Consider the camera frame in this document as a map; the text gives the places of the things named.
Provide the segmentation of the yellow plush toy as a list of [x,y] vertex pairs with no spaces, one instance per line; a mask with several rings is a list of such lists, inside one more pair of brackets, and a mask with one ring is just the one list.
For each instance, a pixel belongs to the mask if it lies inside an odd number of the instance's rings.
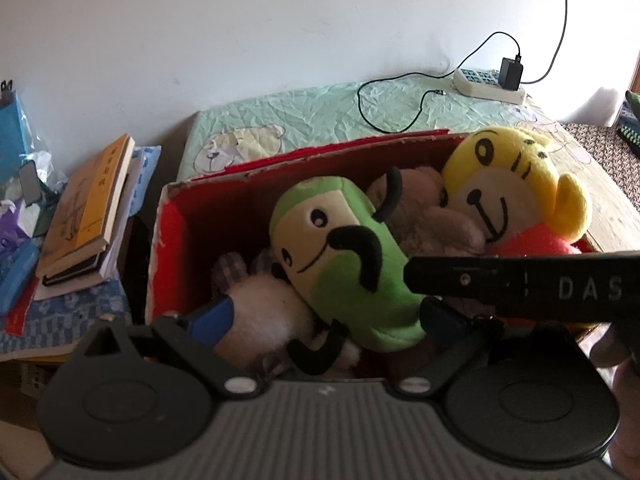
[[578,177],[556,169],[542,136],[499,126],[473,132],[449,156],[442,180],[447,206],[482,230],[489,255],[580,253],[591,197]]

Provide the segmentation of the green plush toy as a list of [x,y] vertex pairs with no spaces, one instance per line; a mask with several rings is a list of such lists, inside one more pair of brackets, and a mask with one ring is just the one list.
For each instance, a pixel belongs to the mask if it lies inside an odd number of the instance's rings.
[[424,339],[422,297],[404,283],[408,258],[354,182],[297,183],[274,206],[269,235],[299,296],[324,322],[346,326],[356,344],[397,352]]

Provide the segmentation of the white power strip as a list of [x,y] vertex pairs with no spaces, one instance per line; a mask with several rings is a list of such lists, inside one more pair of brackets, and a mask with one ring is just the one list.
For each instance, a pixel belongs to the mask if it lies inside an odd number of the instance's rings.
[[452,81],[454,88],[469,98],[522,105],[526,100],[525,90],[502,88],[498,76],[499,73],[496,70],[457,68],[452,76]]

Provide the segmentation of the white plush toy in box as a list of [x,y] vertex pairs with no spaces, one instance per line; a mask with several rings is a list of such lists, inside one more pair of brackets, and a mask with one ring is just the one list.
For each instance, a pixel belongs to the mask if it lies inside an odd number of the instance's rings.
[[328,334],[294,288],[273,276],[272,263],[266,249],[251,268],[236,252],[220,256],[213,267],[214,284],[233,306],[231,326],[214,351],[235,367],[269,379],[296,371],[286,352],[289,341],[318,349]]

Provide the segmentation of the red cardboard box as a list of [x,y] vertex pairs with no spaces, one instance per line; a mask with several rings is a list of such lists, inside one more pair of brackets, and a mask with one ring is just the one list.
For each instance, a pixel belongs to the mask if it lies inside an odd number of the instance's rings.
[[[233,321],[231,299],[213,282],[220,256],[236,252],[251,268],[268,249],[273,276],[292,286],[269,235],[274,206],[287,190],[316,177],[346,178],[367,195],[386,224],[399,204],[400,170],[427,166],[442,175],[449,156],[465,138],[378,136],[305,148],[234,166],[217,177],[166,186],[154,232],[146,319],[175,312],[188,321],[192,337],[214,351]],[[328,331],[320,348],[311,349],[298,339],[286,344],[296,370],[307,375],[401,377],[435,355],[427,334],[411,348],[376,352],[356,344],[341,323],[328,324],[316,312],[314,318]]]

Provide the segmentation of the black charger adapter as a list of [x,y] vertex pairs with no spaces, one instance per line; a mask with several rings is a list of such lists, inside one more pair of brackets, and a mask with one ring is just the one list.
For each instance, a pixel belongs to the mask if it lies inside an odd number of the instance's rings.
[[516,91],[520,88],[523,73],[521,55],[515,58],[503,58],[499,70],[498,84],[504,90]]

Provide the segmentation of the brown plush toy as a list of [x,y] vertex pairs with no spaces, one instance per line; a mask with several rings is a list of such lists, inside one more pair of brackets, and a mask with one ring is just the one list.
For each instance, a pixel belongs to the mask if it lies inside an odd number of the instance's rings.
[[434,168],[401,169],[400,174],[399,204],[386,226],[408,258],[484,255],[483,231],[465,214],[442,206],[444,181]]

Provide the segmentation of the blue box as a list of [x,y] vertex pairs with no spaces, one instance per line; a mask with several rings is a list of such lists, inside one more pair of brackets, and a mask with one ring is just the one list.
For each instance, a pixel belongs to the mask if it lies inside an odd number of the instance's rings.
[[15,177],[27,162],[30,151],[29,126],[22,102],[13,90],[13,80],[1,81],[0,180]]

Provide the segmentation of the dark notebook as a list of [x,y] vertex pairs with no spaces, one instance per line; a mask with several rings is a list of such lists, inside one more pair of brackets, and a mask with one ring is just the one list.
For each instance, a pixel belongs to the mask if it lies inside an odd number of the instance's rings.
[[43,270],[43,285],[51,287],[99,271],[109,249],[109,244],[85,247],[59,258]]

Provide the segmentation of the blue checkered cloth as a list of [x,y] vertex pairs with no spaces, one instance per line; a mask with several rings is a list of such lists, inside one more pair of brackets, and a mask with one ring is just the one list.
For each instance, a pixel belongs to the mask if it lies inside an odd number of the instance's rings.
[[1,318],[1,359],[41,359],[62,356],[102,316],[113,315],[131,322],[126,292],[117,271],[126,226],[144,202],[162,148],[140,146],[129,167],[132,182],[125,185],[116,217],[114,243],[99,271],[62,285],[26,288],[21,300]]

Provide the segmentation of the green yellow cartoon bedsheet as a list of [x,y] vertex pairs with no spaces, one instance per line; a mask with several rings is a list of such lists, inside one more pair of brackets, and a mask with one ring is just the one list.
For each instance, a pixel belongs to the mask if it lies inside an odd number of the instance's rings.
[[590,242],[602,252],[638,248],[639,159],[620,135],[622,127],[562,124],[531,99],[515,105],[469,98],[450,78],[336,84],[204,110],[186,138],[178,177],[206,176],[233,164],[381,130],[467,133],[485,126],[521,127],[551,139],[556,166],[577,174],[591,193]]

